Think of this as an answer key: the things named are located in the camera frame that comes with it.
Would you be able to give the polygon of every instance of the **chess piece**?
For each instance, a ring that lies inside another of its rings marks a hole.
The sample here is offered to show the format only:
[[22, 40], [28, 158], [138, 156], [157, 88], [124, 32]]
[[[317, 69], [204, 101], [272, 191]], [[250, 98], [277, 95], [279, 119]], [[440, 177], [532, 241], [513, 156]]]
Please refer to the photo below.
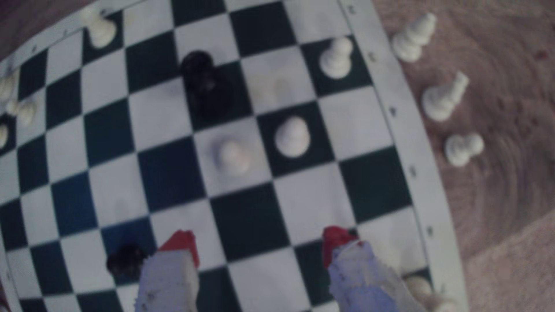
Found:
[[345, 78], [351, 72], [352, 42], [349, 38], [336, 38], [320, 56], [320, 68], [332, 79]]
[[28, 100], [24, 105], [20, 105], [17, 110], [17, 122], [22, 126], [28, 127], [37, 114], [37, 105], [32, 100]]
[[8, 115], [15, 117], [19, 113], [19, 102], [15, 99], [11, 99], [6, 104], [6, 112]]
[[391, 46], [397, 58], [409, 63], [417, 61], [436, 30], [436, 21], [434, 14], [426, 13], [396, 34]]
[[138, 278], [147, 256], [136, 245], [123, 245], [106, 260], [106, 268], [114, 276]]
[[303, 155], [310, 145], [310, 133], [306, 122], [293, 116], [276, 131], [275, 144], [284, 156], [295, 158]]
[[484, 141], [477, 133], [463, 137], [452, 135], [445, 143], [445, 157], [456, 167], [466, 165], [471, 157], [479, 155], [484, 150]]
[[182, 61], [181, 74], [188, 94], [188, 105], [205, 120], [225, 116], [234, 105], [231, 83], [214, 67], [212, 57], [203, 51], [189, 53]]
[[5, 124], [0, 125], [0, 149], [6, 146], [6, 143], [8, 143], [8, 137], [9, 137], [8, 126]]
[[19, 69], [11, 75], [0, 80], [0, 103], [6, 102], [12, 98], [13, 90], [19, 81]]
[[224, 141], [217, 151], [217, 165], [220, 170], [228, 175], [242, 175], [250, 166], [248, 151], [237, 141]]
[[432, 285], [419, 276], [405, 280], [411, 295], [429, 312], [459, 312], [457, 303], [441, 294], [433, 293]]
[[90, 5], [80, 12], [81, 21], [89, 31], [90, 43], [96, 49], [102, 49], [115, 38], [117, 27], [113, 21], [103, 18], [97, 6]]
[[437, 122], [447, 120], [461, 102], [469, 82], [465, 74], [457, 72], [452, 83], [427, 88], [422, 95], [426, 116]]

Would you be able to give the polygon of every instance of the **white pawn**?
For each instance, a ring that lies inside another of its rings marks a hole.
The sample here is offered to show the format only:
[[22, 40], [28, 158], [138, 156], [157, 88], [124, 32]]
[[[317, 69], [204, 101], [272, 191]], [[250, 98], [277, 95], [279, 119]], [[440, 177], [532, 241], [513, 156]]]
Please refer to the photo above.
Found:
[[332, 79], [345, 78], [351, 72], [352, 42], [349, 38], [336, 38], [320, 56], [320, 68]]
[[276, 131], [277, 149], [286, 157], [295, 158], [303, 155], [310, 145], [310, 133], [306, 122], [293, 116], [285, 121]]
[[250, 155], [237, 141], [226, 140], [218, 149], [216, 162], [225, 174], [238, 176], [249, 170]]
[[455, 74], [452, 83], [429, 87], [422, 95], [422, 108], [428, 118], [446, 121], [461, 102], [470, 80], [462, 72]]
[[117, 33], [113, 21], [103, 18], [95, 5], [83, 8], [80, 12], [81, 21], [89, 30], [90, 43], [96, 49], [101, 49], [114, 40]]
[[458, 312], [457, 303], [441, 294], [434, 294], [432, 285], [419, 276], [413, 276], [405, 280], [407, 289], [411, 295], [429, 312]]
[[6, 143], [8, 143], [8, 137], [8, 126], [6, 126], [5, 124], [0, 125], [0, 149], [6, 146]]
[[37, 114], [37, 105], [32, 100], [27, 101], [24, 105], [20, 105], [17, 112], [17, 122], [22, 126], [28, 127]]
[[462, 167], [470, 161], [470, 158], [479, 155], [484, 150], [484, 141], [477, 133], [466, 137], [452, 135], [445, 143], [445, 157], [450, 164]]
[[436, 30], [437, 18], [426, 13], [393, 37], [391, 46], [395, 55], [405, 62], [415, 62], [422, 56], [422, 47], [427, 45]]
[[0, 80], [0, 102], [6, 102], [12, 98], [13, 90], [18, 81], [19, 69]]

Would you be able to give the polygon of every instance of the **wood grain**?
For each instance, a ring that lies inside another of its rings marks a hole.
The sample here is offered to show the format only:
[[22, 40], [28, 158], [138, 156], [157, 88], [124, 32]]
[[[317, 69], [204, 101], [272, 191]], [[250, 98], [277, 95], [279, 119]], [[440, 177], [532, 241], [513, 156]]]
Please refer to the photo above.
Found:
[[[0, 59], [89, 2], [1, 1]], [[543, 232], [527, 226], [538, 219], [552, 224], [555, 210], [555, 1], [374, 3], [389, 35], [425, 12], [438, 16], [422, 59], [403, 64], [417, 99], [426, 87], [449, 82], [457, 70], [471, 79], [451, 119], [425, 119], [425, 126], [453, 215], [472, 309], [552, 308], [545, 290], [555, 289], [555, 266], [549, 265], [555, 259], [544, 250], [552, 249], [555, 233], [552, 226], [541, 227]], [[445, 139], [469, 132], [484, 136], [485, 152], [462, 169], [450, 167], [442, 151]], [[545, 236], [534, 239], [534, 233]], [[520, 250], [519, 256], [511, 250]], [[525, 273], [507, 273], [519, 268]], [[536, 281], [541, 287], [531, 286]]]

